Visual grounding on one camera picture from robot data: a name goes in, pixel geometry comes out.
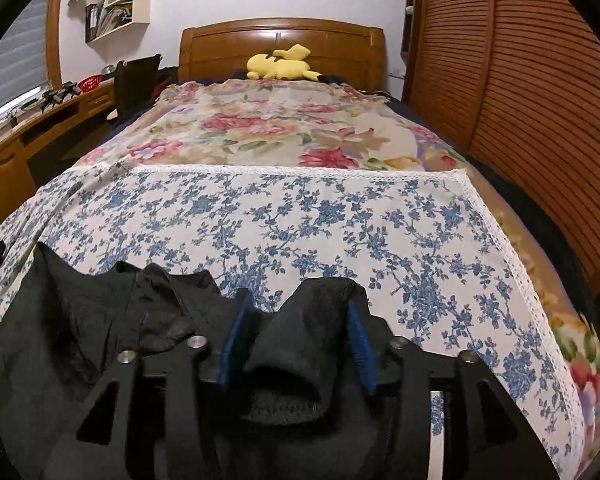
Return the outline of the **black jacket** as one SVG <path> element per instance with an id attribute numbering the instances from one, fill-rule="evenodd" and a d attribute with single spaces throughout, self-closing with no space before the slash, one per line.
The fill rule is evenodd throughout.
<path id="1" fill-rule="evenodd" d="M 196 333 L 219 347 L 237 313 L 206 271 L 119 262 L 102 274 L 45 245 L 0 323 L 0 479 L 45 479 L 55 444 L 117 356 L 168 352 Z M 256 309 L 244 368 L 218 406 L 220 479 L 369 479 L 379 412 L 349 342 L 348 278 L 309 278 L 278 311 Z"/>

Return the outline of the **blue floral white bedsheet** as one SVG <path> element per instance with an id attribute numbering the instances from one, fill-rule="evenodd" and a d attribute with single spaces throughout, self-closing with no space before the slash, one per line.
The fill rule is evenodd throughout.
<path id="1" fill-rule="evenodd" d="M 577 387 L 528 264 L 463 170 L 363 171 L 126 162 L 76 166 L 0 225 L 0 322 L 36 243 L 95 274 L 118 261 L 206 270 L 277 310 L 306 278 L 342 276 L 427 351 L 474 350 L 558 474 L 584 451 Z"/>

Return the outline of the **wooden desk with cabinets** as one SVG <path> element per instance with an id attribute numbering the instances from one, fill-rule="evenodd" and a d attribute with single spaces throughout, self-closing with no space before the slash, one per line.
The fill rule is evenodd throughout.
<path id="1" fill-rule="evenodd" d="M 41 186 L 102 142 L 114 84 L 74 96 L 15 128 L 0 142 L 0 224 Z"/>

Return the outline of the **red floral beige blanket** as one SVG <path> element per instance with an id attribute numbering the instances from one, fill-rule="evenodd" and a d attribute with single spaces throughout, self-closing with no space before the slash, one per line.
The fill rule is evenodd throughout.
<path id="1" fill-rule="evenodd" d="M 463 170 L 527 261 L 584 420 L 577 474 L 600 452 L 600 341 L 583 275 L 555 222 L 517 185 L 468 162 L 403 104 L 308 80 L 186 82 L 115 126 L 91 166 L 220 165 L 363 171 Z"/>

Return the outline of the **red basket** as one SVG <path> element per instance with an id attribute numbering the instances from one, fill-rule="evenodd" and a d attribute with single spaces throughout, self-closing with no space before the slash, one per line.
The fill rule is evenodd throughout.
<path id="1" fill-rule="evenodd" d="M 91 91 L 97 89 L 101 82 L 102 82 L 101 74 L 88 76 L 78 83 L 78 88 L 83 93 L 91 92 Z"/>

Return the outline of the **dark wooden chair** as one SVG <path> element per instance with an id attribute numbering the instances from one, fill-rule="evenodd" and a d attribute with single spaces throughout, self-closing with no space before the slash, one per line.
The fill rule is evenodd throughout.
<path id="1" fill-rule="evenodd" d="M 117 120 L 133 115 L 151 98 L 158 79 L 161 54 L 120 61 L 114 70 L 114 107 Z"/>

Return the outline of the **brown louvered wardrobe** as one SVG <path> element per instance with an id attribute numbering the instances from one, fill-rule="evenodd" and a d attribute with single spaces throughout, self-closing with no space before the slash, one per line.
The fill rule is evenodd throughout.
<path id="1" fill-rule="evenodd" d="M 568 0 L 407 0 L 404 100 L 520 185 L 600 292 L 600 40 Z"/>

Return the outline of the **grey window blind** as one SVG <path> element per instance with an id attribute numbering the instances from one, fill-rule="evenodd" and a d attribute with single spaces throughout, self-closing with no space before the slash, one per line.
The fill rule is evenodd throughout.
<path id="1" fill-rule="evenodd" d="M 0 40 L 0 110 L 46 84 L 45 19 L 48 0 L 31 0 Z"/>

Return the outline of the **yellow plush toy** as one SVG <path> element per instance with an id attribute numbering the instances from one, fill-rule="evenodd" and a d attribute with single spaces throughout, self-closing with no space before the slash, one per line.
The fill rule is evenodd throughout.
<path id="1" fill-rule="evenodd" d="M 295 44 L 288 50 L 274 50 L 271 54 L 253 55 L 247 61 L 247 77 L 252 80 L 276 79 L 319 81 L 322 74 L 312 70 L 306 59 L 311 50 Z"/>

